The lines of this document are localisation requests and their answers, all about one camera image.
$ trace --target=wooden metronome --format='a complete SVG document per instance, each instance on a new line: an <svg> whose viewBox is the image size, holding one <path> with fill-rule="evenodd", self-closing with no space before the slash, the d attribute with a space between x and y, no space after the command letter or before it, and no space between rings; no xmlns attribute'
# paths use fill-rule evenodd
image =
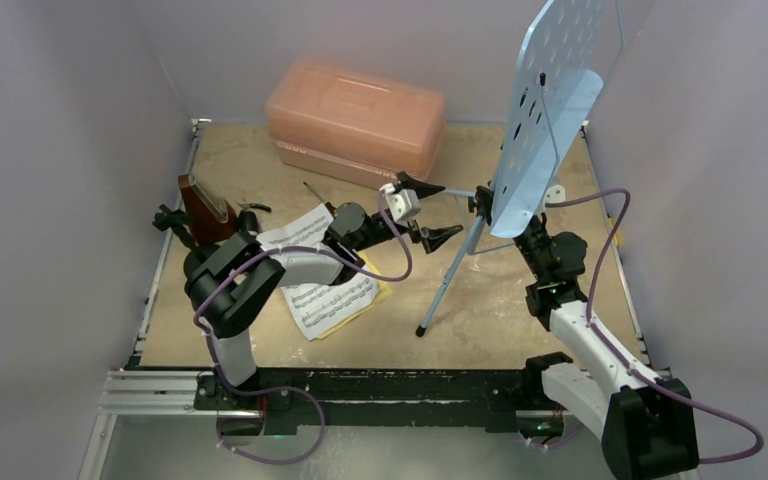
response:
<svg viewBox="0 0 768 480"><path fill-rule="evenodd" d="M195 220L190 234L198 245L227 240L237 231L237 213L224 198L216 195L192 174L178 176L184 210Z"/></svg>

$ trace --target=light blue perforated panel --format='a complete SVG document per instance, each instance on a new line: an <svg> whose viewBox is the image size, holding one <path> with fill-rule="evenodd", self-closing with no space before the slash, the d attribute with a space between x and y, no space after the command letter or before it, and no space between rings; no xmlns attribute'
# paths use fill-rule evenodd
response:
<svg viewBox="0 0 768 480"><path fill-rule="evenodd" d="M549 0L525 35L491 184L494 236L511 238L525 230L560 166L558 158L566 155L602 90L602 79L586 66L605 1Z"/></svg>

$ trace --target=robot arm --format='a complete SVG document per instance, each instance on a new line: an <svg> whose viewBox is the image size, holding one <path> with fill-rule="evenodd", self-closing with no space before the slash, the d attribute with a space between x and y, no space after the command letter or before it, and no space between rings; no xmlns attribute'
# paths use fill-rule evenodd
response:
<svg viewBox="0 0 768 480"><path fill-rule="evenodd" d="M213 294L229 274L250 263L243 271L242 280L221 290L203 316L211 326L210 341L228 381L242 390L253 390L256 389L256 379L252 385L247 382L254 377L257 366L248 329L272 292L282 286L304 283L333 286L349 281L364 265L356 254L358 251L396 237L383 215L393 219L400 235L408 235L413 243L422 244L426 253L437 250L462 231L463 226L429 229L419 227L413 217L419 213L420 199L443 190L444 187L399 173L395 183L383 187L390 208L368 215L356 203L344 203L338 208L326 203L334 219L317 250L292 251L288 248L268 257L263 256L260 243L246 229L238 230L220 247L215 244L196 246L186 238L181 223L188 219L182 212L162 209L155 216L155 226L171 228L191 250L184 261L187 278L184 291L194 309ZM333 256L323 255L323 251Z"/></svg>
<svg viewBox="0 0 768 480"><path fill-rule="evenodd" d="M659 395L623 364L689 398L687 388L677 379L661 379L643 365L595 312L587 318L587 298L578 285L587 243L570 232L550 236L545 216L532 218L514 243L536 279L526 287L529 312L586 370L560 353L529 359L526 371L532 391L563 405L600 439L617 478L658 478L696 468L699 452L692 409Z"/></svg>

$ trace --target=storage box lid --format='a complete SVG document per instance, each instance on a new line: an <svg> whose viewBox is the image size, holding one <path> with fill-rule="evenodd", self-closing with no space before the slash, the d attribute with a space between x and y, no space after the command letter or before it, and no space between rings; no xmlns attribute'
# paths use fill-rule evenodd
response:
<svg viewBox="0 0 768 480"><path fill-rule="evenodd" d="M437 92L299 61L266 111L274 140L419 174L437 153L444 106Z"/></svg>

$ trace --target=wooden board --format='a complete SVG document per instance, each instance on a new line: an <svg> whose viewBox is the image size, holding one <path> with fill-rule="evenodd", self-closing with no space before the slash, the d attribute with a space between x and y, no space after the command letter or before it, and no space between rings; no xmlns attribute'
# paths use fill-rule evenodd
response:
<svg viewBox="0 0 768 480"><path fill-rule="evenodd" d="M432 183L474 191L492 177L502 142L501 127L450 127L431 178ZM244 198L265 203L274 213L259 214L264 229L281 226L307 212L318 201L307 192L310 183L335 205L355 201L375 209L375 191L280 163L262 126L212 125L205 132L196 175L232 203ZM576 140L560 170L567 198L596 191L590 159L582 139ZM590 245L586 259L593 271L607 229L598 203L551 210L549 229L575 232ZM423 201L417 218L428 227L474 218L453 197L437 195ZM532 318L525 306L525 287L532 276L514 248L467 257L458 271L428 333L414 335L431 303L443 273L464 235L432 255L412 246L414 271L393 284L394 293L380 305L324 340L307 341L293 322L280 293L273 294L251 327L252 345L263 366L339 366L379 368L522 368L526 358L565 350L563 344ZM479 249L504 241L485 234ZM385 274L403 271L404 254L397 242L367 251ZM193 310L183 293L181 269L186 249L174 241L160 278L148 338L142 356L146 366L206 366L204 338L192 325ZM590 277L582 278L589 288ZM596 310L626 345L637 352L637 339L617 264L608 255L599 279Z"/></svg>

